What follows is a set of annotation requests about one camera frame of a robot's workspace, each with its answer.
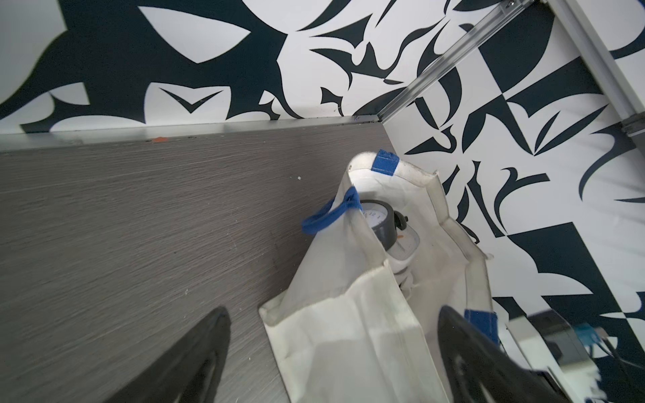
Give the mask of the white canvas bag blue handles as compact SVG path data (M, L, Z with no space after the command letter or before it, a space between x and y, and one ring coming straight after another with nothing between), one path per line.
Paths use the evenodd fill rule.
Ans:
M366 219L376 199L418 236L402 262ZM436 174L386 151L348 164L338 192L305 221L312 243L260 317L292 402L450 402L438 343L442 307L497 333L485 253L448 210Z

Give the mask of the black round alarm clock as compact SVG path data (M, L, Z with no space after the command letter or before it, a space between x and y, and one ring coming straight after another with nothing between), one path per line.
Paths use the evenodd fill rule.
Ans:
M397 231L407 228L408 218L396 211L389 203L365 200L361 209L366 222L385 250L391 249L398 238Z

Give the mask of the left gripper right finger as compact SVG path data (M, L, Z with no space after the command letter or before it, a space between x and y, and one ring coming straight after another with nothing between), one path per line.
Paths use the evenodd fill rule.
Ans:
M513 362L449 306L439 312L438 345L455 402L568 400Z

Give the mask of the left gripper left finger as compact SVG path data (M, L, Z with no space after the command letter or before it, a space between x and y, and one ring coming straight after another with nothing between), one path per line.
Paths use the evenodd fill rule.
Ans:
M230 339L228 310L217 307L107 401L213 402Z

